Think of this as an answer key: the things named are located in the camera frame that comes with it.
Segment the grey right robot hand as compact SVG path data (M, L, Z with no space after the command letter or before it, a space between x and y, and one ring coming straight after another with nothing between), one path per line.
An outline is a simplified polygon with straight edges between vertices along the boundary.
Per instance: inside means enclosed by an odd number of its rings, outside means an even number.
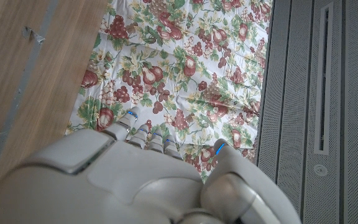
M285 194L223 139L206 180L140 110L41 149L0 181L0 223L299 223Z

